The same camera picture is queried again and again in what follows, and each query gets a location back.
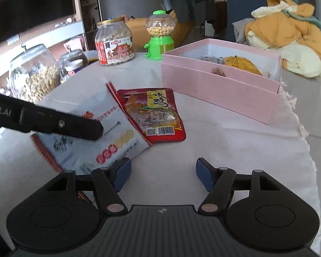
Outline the dark jacket on stand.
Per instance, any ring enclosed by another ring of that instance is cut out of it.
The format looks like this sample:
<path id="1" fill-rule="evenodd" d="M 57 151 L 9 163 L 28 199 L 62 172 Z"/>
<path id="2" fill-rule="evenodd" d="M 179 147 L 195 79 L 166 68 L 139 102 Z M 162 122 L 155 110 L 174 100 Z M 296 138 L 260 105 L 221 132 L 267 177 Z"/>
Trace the dark jacket on stand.
<path id="1" fill-rule="evenodd" d="M 166 11 L 173 10 L 179 23 L 213 24 L 216 17 L 215 0 L 163 0 Z"/>

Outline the orange and cream blanket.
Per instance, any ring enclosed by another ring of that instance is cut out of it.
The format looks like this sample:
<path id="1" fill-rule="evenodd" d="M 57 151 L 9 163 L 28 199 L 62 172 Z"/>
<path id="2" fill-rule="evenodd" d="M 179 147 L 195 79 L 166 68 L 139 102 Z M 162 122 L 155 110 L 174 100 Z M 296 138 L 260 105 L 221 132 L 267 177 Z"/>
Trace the orange and cream blanket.
<path id="1" fill-rule="evenodd" d="M 278 52 L 282 67 L 306 78 L 321 77 L 321 21 L 315 7 L 292 0 L 267 0 L 244 28 L 249 45 Z"/>

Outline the white snack packet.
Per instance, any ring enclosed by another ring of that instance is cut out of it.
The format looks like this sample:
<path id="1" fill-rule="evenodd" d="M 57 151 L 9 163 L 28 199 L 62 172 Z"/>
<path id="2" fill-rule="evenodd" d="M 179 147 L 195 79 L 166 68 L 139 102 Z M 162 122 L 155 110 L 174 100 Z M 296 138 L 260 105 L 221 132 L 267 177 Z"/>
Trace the white snack packet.
<path id="1" fill-rule="evenodd" d="M 65 133 L 34 133 L 37 151 L 58 173 L 78 175 L 112 167 L 121 159 L 133 159 L 151 146 L 140 127 L 128 116 L 111 82 L 77 105 L 75 123 L 62 121 Z"/>

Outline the green gumball dispenser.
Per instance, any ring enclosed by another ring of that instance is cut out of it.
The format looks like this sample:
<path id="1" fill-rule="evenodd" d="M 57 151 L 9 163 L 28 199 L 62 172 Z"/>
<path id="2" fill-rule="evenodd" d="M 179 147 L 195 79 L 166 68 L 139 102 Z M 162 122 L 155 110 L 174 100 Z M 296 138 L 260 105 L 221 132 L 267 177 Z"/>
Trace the green gumball dispenser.
<path id="1" fill-rule="evenodd" d="M 174 19 L 164 10 L 156 10 L 146 21 L 146 31 L 151 36 L 144 45 L 146 57 L 161 60 L 164 53 L 174 49 L 172 32 L 176 28 Z"/>

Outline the pink cardboard box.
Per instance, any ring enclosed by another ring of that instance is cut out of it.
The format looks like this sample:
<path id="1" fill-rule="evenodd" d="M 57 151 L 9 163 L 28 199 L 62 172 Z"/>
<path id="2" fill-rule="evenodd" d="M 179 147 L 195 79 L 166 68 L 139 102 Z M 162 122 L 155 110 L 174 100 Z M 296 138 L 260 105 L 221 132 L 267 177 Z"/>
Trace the pink cardboard box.
<path id="1" fill-rule="evenodd" d="M 205 56 L 244 57 L 262 74 L 205 61 Z M 161 72 L 164 87 L 264 124 L 275 112 L 282 77 L 277 53 L 210 38 L 164 53 Z"/>

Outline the small glass jar with lid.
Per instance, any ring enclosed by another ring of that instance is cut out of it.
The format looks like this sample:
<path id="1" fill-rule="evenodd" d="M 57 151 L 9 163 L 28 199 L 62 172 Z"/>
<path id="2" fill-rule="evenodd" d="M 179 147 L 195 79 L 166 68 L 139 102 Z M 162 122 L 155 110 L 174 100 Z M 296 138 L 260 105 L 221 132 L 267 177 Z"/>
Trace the small glass jar with lid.
<path id="1" fill-rule="evenodd" d="M 60 82 L 64 83 L 78 71 L 87 67 L 89 62 L 81 49 L 72 50 L 70 46 L 67 46 L 67 53 L 60 56 L 59 64 L 61 67 Z"/>

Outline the plastic jar of biscuits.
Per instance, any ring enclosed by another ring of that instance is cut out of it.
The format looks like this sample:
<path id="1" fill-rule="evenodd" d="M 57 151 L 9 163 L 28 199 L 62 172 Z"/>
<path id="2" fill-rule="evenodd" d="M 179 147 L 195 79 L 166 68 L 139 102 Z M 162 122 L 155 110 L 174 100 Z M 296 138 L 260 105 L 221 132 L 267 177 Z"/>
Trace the plastic jar of biscuits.
<path id="1" fill-rule="evenodd" d="M 104 66 L 126 63 L 134 59 L 132 33 L 123 16 L 97 23 L 95 47 L 98 60 Z"/>

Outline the red snack packet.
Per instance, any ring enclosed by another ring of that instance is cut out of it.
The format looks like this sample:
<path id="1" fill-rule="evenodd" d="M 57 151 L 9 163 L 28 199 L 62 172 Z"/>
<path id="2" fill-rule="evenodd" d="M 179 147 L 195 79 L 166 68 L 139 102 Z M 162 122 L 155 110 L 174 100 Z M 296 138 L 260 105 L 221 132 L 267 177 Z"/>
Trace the red snack packet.
<path id="1" fill-rule="evenodd" d="M 121 89 L 117 95 L 127 114 L 152 144 L 182 142 L 186 139 L 171 89 Z"/>

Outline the glass jar of nuts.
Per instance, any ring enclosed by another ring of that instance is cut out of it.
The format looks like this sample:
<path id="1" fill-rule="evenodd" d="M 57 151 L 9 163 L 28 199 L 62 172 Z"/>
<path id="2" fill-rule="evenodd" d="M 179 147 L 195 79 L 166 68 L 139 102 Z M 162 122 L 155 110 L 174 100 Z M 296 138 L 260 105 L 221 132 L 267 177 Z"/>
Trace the glass jar of nuts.
<path id="1" fill-rule="evenodd" d="M 22 48 L 10 62 L 10 89 L 15 98 L 36 104 L 60 85 L 59 65 L 43 44 Z"/>

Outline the yellow snack packet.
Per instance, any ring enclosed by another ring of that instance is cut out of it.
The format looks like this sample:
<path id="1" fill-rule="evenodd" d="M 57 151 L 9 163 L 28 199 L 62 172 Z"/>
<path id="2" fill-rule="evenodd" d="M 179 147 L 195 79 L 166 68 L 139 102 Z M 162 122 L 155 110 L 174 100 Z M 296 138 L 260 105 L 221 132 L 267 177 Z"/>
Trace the yellow snack packet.
<path id="1" fill-rule="evenodd" d="M 237 69 L 262 76 L 259 69 L 247 58 L 239 56 L 229 56 L 224 57 L 223 61 L 225 66 L 235 67 Z"/>

